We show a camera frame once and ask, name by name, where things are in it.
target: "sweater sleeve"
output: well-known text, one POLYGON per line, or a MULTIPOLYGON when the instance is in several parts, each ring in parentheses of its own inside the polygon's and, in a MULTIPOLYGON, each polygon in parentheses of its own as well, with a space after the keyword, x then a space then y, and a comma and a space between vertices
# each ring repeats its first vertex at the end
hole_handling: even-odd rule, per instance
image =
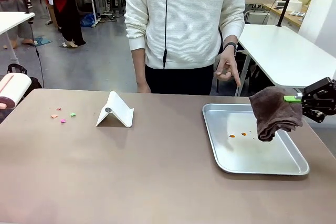
POLYGON ((131 50, 145 48, 147 23, 147 1, 126 0, 125 24, 131 50))
POLYGON ((239 39, 245 25, 244 10, 245 0, 224 0, 219 22, 223 40, 230 35, 235 35, 239 39))

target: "blue plastic bag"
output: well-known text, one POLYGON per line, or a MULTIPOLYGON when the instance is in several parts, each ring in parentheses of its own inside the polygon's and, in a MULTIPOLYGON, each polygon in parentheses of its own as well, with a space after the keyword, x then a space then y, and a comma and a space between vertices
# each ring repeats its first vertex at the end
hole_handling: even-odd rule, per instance
POLYGON ((85 15, 84 18, 82 18, 80 21, 81 27, 91 27, 94 24, 95 24, 95 21, 94 21, 93 13, 85 15))

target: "silver baking tray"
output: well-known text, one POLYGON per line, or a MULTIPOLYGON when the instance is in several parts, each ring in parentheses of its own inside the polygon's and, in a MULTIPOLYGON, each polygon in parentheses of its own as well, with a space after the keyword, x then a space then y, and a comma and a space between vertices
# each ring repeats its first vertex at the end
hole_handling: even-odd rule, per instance
POLYGON ((271 142, 258 139, 251 105, 207 104, 203 115, 216 162, 224 171, 296 176, 309 173, 307 161, 287 132, 276 132, 271 142))

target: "gray pants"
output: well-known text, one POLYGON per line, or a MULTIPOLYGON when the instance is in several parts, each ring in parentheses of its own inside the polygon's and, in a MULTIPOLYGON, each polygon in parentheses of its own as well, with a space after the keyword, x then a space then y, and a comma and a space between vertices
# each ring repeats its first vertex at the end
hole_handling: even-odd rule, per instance
MULTIPOLYGON (((6 0, 0 1, 0 12, 25 12, 26 8, 22 0, 6 0)), ((8 32, 10 40, 16 40, 17 36, 22 39, 33 39, 30 24, 23 22, 16 27, 13 27, 8 32)))

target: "lint roller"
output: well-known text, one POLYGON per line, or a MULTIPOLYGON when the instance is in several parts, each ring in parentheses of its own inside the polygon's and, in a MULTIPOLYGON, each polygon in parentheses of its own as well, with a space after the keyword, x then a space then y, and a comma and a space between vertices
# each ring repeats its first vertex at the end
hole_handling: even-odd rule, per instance
POLYGON ((30 77, 23 73, 6 74, 0 81, 0 109, 15 108, 30 85, 30 77))

